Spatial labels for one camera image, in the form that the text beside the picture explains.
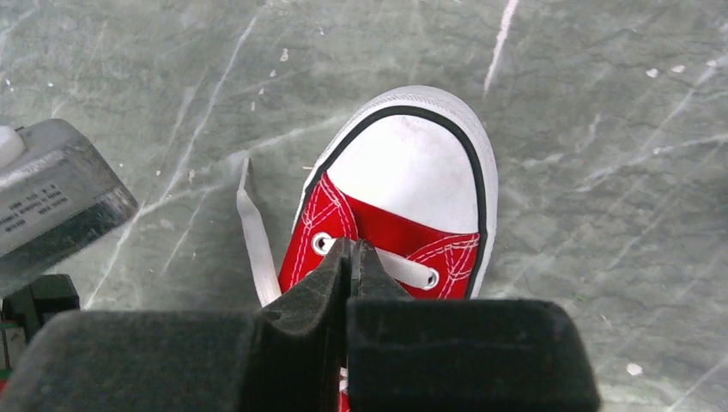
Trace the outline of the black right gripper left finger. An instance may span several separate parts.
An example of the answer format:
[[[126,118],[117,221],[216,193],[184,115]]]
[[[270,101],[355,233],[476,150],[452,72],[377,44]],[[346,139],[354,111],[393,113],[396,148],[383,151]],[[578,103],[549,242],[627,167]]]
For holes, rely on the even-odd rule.
[[[336,411],[352,244],[252,312],[72,311],[33,338],[4,411]]]

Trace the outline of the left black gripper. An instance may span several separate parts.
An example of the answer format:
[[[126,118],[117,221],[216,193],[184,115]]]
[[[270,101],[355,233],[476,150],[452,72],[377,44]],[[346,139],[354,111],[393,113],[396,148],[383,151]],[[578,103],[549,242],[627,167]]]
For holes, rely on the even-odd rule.
[[[9,376],[33,336],[60,312],[80,309],[69,275],[43,275],[2,299],[1,375]]]

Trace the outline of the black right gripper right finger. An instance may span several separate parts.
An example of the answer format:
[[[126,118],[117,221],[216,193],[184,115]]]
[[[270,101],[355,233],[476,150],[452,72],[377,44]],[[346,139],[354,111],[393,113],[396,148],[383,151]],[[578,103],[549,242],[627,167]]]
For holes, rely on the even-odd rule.
[[[354,411],[597,411],[585,346],[544,300],[416,300],[365,241],[346,305]]]

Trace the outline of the red canvas sneaker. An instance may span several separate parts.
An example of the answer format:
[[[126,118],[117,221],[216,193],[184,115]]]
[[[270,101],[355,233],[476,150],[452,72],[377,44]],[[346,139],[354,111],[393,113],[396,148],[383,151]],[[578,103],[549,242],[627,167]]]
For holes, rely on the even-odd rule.
[[[395,88],[361,107],[314,162],[278,285],[300,282],[336,239],[363,239],[411,296],[475,298],[497,204],[494,152],[473,110],[439,88]]]

